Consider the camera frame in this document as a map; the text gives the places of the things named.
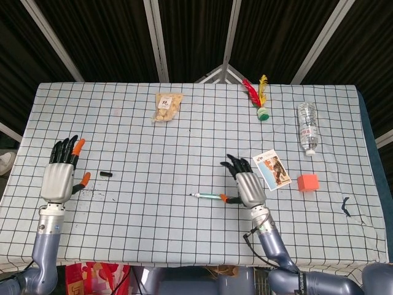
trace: snack bag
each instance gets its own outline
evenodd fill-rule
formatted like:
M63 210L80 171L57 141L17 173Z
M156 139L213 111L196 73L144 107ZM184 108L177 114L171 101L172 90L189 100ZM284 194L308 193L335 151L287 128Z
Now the snack bag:
M155 95L156 111L153 121L170 121L180 108L181 93L158 93Z
M130 294L130 266L82 262L66 266L67 295Z

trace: red bag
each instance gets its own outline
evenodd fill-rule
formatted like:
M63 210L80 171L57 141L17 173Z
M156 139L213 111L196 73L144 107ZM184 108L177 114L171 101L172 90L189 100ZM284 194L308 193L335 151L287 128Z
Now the red bag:
M84 262L66 266L67 295L128 295L130 266Z

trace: yellow feather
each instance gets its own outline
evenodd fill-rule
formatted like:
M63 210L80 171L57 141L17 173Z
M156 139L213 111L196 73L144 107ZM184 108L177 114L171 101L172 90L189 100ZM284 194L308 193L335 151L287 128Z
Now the yellow feather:
M260 105L263 106L266 102L266 95L263 94L266 86L268 85L268 78L266 75L263 75L259 80L259 88L258 88L258 96Z

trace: robot finger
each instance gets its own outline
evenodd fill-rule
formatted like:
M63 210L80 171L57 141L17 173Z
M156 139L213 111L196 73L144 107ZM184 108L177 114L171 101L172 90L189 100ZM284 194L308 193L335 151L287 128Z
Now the robot finger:
M221 164L222 166L224 166L224 167L227 167L228 170L229 170L229 172L230 172L231 175L233 176L233 178L236 180L236 174L237 174L236 169L235 169L230 163L228 163L228 162L221 162L220 164Z
M240 197L236 198L227 198L225 201L226 204L243 204Z
M55 162L56 157L57 157L57 150L59 150L60 146L61 146L61 141L58 141L58 142L54 145L54 147L53 147L53 149L52 149L52 153L50 154L49 164Z
M239 160L238 158L235 158L235 157L233 157L233 156L230 155L230 154L227 154L227 157L228 157L229 159L231 159L231 161L232 161L232 163L233 163L233 166L234 166L234 168L236 169L236 171L237 171L238 173L246 172L246 171L243 169L243 166L241 165L241 162L240 162L240 160Z
M250 163L245 158L241 158L240 162L241 162L241 165L243 166L243 169L246 172L251 172L252 173L252 168L250 166Z
M66 152L66 147L68 144L69 138L66 138L60 146L60 150L57 153L56 163L62 163L64 159L64 153Z
M76 140L78 139L77 135L74 135L67 144L66 150L64 152L64 159L63 159L63 163L71 163L71 153L72 150L74 149L74 144L76 142Z
M81 191L87 186L90 180L90 176L91 176L90 172L87 172L82 178L82 181L79 184L76 184L75 186L72 187L72 195L75 194L76 192Z
M79 159L79 154L80 154L80 151L82 150L82 147L84 146L84 144L85 144L85 139L81 138L80 141L78 141L78 143L76 144L76 146L72 150L70 163L73 164L74 170L76 169L76 164Z

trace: green shuttlecock base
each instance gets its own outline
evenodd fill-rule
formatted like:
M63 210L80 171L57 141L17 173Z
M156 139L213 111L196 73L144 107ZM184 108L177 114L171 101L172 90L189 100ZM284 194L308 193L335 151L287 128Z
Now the green shuttlecock base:
M257 115L258 119L261 121L266 121L269 119L268 110L266 108L258 108Z

